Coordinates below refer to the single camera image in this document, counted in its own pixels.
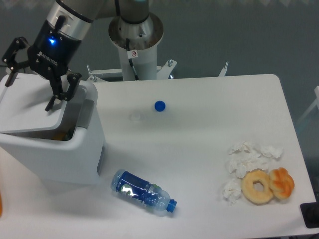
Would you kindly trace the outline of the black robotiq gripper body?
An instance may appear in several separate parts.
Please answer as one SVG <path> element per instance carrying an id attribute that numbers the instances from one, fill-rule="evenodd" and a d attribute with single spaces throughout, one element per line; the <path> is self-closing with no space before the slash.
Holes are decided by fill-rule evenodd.
<path id="1" fill-rule="evenodd" d="M 66 74 L 69 62 L 81 43 L 62 33 L 65 23 L 66 19 L 58 19 L 51 26 L 46 20 L 34 44 L 27 50 L 30 69 L 46 79 L 49 79 L 49 68 L 55 76 Z"/>

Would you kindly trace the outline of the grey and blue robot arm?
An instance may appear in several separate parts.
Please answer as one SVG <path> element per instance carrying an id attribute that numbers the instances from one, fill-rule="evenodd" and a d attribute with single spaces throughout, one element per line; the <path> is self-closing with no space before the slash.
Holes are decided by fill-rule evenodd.
<path id="1" fill-rule="evenodd" d="M 144 50 L 154 45 L 153 14 L 147 0 L 116 0 L 108 9 L 106 0 L 57 0 L 34 43 L 24 37 L 15 38 L 2 57 L 6 64 L 10 87 L 20 69 L 30 68 L 50 82 L 55 100 L 71 100 L 81 74 L 69 70 L 69 63 L 94 20 L 114 16 L 116 30 L 113 41 L 125 50 Z"/>

